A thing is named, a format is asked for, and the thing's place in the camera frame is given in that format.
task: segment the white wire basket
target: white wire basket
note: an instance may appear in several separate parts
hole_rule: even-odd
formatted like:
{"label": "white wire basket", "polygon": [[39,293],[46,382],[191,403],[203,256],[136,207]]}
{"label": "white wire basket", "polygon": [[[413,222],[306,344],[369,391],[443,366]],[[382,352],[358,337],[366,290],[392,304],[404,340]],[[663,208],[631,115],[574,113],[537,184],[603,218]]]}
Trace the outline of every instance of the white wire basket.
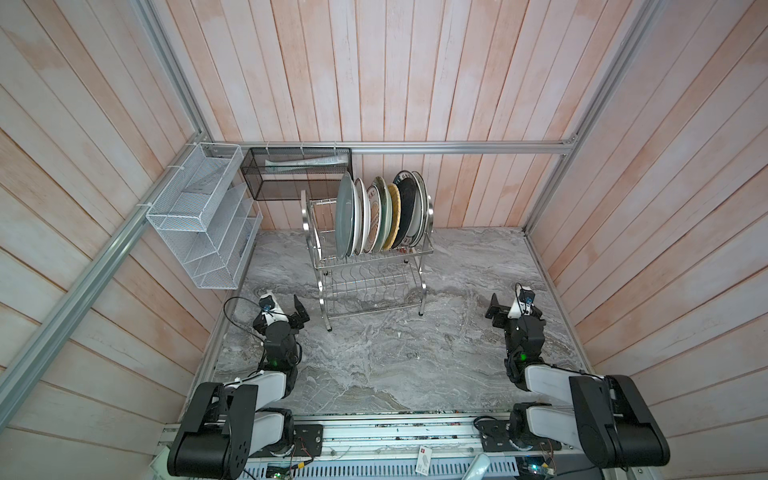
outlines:
{"label": "white wire basket", "polygon": [[227,189],[242,160],[238,145],[198,145],[147,214],[199,288],[238,287],[261,225],[247,184]]}
{"label": "white wire basket", "polygon": [[147,212],[156,230],[204,232],[237,168],[240,145],[198,144]]}

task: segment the black cable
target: black cable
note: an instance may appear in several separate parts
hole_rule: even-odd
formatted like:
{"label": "black cable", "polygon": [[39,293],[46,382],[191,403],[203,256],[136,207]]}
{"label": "black cable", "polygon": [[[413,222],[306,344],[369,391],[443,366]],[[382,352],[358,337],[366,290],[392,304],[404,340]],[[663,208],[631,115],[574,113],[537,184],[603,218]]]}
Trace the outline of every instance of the black cable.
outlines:
{"label": "black cable", "polygon": [[301,346],[301,343],[296,342],[296,345],[299,347],[299,355],[294,355],[293,357],[296,359],[295,363],[290,363],[291,366],[297,366],[301,363],[302,358],[304,358],[304,347]]}
{"label": "black cable", "polygon": [[548,366],[551,369],[562,370],[563,372],[578,373],[579,375],[590,376],[590,377],[598,379],[598,380],[604,380],[603,377],[601,377],[599,375],[595,375],[593,373],[585,372],[584,370],[564,369],[563,367],[557,366],[554,363],[546,363],[546,362],[541,363],[540,365],[546,365],[546,366]]}
{"label": "black cable", "polygon": [[253,480],[256,480],[256,477],[251,475],[250,472],[248,472],[245,468],[243,468],[243,472],[245,472],[245,474],[248,475],[249,477],[251,477]]}
{"label": "black cable", "polygon": [[261,359],[259,360],[258,368],[256,368],[256,371],[252,372],[251,375],[253,375],[254,373],[259,372],[260,370],[263,370],[264,360],[266,358],[266,347],[262,347],[262,348],[263,348],[263,350],[261,352]]}
{"label": "black cable", "polygon": [[480,420],[493,420],[493,421],[497,422],[497,421],[498,421],[498,419],[497,419],[497,418],[495,418],[495,417],[491,417],[490,415],[480,415],[479,417],[477,417],[477,418],[475,418],[474,420],[472,420],[472,426],[474,426],[474,427],[475,427],[475,428],[478,430],[478,432],[480,432],[480,433],[481,433],[481,434],[483,434],[483,435],[487,435],[487,436],[489,436],[489,437],[492,437],[492,438],[496,438],[496,435],[494,435],[493,433],[490,433],[490,432],[486,431],[486,430],[485,430],[485,428],[482,428],[482,427],[481,427],[481,426],[478,424],[478,422],[479,422]]}
{"label": "black cable", "polygon": [[593,468],[597,468],[600,471],[600,475],[603,476],[603,471],[600,470],[600,467],[598,467],[597,465],[592,465],[591,467],[587,467],[587,468],[580,468],[578,470],[569,470],[567,472],[562,472],[562,473],[555,472],[554,476],[555,477],[561,477],[563,475],[568,475],[569,473],[586,472],[587,470],[592,470]]}
{"label": "black cable", "polygon": [[233,320],[230,318],[230,316],[229,316],[229,315],[227,315],[227,304],[228,304],[229,302],[231,302],[232,300],[235,300],[236,298],[241,298],[241,299],[243,299],[243,300],[245,300],[245,301],[247,301],[247,302],[251,302],[253,305],[256,305],[256,306],[258,306],[258,307],[259,307],[259,310],[261,310],[261,305],[259,305],[258,303],[254,302],[254,301],[253,301],[253,300],[251,300],[250,298],[246,298],[246,297],[244,297],[244,296],[231,296],[230,298],[228,298],[228,299],[227,299],[227,301],[226,301],[226,302],[224,302],[224,305],[221,307],[221,309],[222,309],[222,310],[223,310],[223,312],[224,312],[224,318],[226,318],[227,320],[229,320],[229,322],[230,322],[232,325],[235,325],[237,328],[239,328],[239,329],[243,330],[245,333],[248,333],[249,335],[253,335],[254,337],[258,338],[258,339],[259,339],[259,341],[263,341],[263,340],[264,340],[264,338],[262,338],[261,336],[258,336],[258,335],[257,335],[256,333],[254,333],[254,332],[251,332],[250,330],[246,329],[244,326],[240,325],[239,323],[235,323],[235,322],[234,322],[234,321],[233,321]]}

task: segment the aluminum frame rail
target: aluminum frame rail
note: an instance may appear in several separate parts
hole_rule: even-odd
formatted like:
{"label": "aluminum frame rail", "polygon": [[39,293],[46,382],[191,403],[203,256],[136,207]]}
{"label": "aluminum frame rail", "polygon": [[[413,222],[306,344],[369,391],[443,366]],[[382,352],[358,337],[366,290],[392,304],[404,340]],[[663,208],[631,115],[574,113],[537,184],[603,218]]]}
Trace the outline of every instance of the aluminum frame rail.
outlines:
{"label": "aluminum frame rail", "polygon": [[349,148],[353,154],[560,154],[574,143],[556,141],[258,141],[242,148]]}

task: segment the gray marble surface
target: gray marble surface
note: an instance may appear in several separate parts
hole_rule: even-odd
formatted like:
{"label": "gray marble surface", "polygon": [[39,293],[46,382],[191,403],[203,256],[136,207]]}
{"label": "gray marble surface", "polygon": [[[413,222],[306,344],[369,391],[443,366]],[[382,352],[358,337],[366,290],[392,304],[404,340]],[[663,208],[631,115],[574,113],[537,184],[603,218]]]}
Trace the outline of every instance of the gray marble surface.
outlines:
{"label": "gray marble surface", "polygon": [[[272,290],[293,312],[295,293],[312,319],[297,339],[303,346],[296,388],[277,404],[297,415],[354,412],[509,410],[542,399],[516,389],[505,374],[504,333],[484,317],[496,292],[514,299],[515,282],[531,286],[547,319],[543,357],[582,368],[573,339],[547,291],[522,233],[512,228],[436,230],[426,257],[425,315],[416,309],[332,319],[327,332],[303,232],[260,232],[242,295]],[[233,319],[248,326],[256,315],[237,301]],[[257,339],[230,326],[214,379],[254,370]]]}

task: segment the dish rack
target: dish rack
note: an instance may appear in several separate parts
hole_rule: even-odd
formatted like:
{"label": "dish rack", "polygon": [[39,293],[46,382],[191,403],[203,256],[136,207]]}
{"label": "dish rack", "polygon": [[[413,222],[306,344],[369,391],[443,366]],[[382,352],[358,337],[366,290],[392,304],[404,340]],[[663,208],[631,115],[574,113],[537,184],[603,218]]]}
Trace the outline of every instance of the dish rack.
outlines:
{"label": "dish rack", "polygon": [[[432,198],[428,199],[431,216],[434,209]],[[432,232],[424,232],[413,247],[339,258],[333,229],[335,211],[335,198],[309,200],[306,191],[301,192],[306,245],[326,329],[333,329],[331,319],[364,313],[418,307],[419,315],[424,315],[427,286],[422,272],[424,256],[435,251]]]}
{"label": "dish rack", "polygon": [[253,248],[263,215],[245,183],[229,188],[242,162],[238,145],[198,144],[147,212],[198,288],[236,289]]}

